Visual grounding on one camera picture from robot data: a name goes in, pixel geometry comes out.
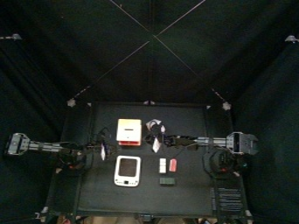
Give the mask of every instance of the black enclosure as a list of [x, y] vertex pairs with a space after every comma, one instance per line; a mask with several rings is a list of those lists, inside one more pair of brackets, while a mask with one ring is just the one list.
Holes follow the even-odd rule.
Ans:
[[[234, 130], [260, 139], [245, 177], [257, 223], [297, 223], [299, 43], [286, 38], [299, 38], [298, 11], [297, 0], [2, 1], [2, 154], [15, 132], [42, 142], [69, 138], [85, 144], [82, 133], [98, 131], [103, 118], [95, 115], [106, 110], [91, 113], [90, 103], [93, 108], [99, 102], [179, 105], [169, 123], [179, 122], [181, 108], [211, 106], [230, 113]], [[82, 120], [81, 131], [69, 129], [83, 115], [93, 118], [93, 130]], [[227, 120], [217, 114], [213, 120], [219, 130]], [[45, 206], [54, 160], [2, 155], [0, 222], [37, 223], [31, 218]]]

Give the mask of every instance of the black curtain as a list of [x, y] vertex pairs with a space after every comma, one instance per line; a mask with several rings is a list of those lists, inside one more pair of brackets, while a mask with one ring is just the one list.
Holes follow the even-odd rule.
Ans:
[[235, 107], [237, 130], [258, 136], [248, 196], [262, 223], [299, 220], [299, 45], [290, 44]]
[[[14, 30], [3, 29], [0, 35], [13, 34]], [[5, 159], [10, 135], [21, 132], [37, 141], [61, 141], [67, 108], [66, 100], [26, 47], [29, 45], [19, 45], [11, 39], [0, 40], [2, 223], [42, 211], [53, 175], [51, 156], [31, 154]]]

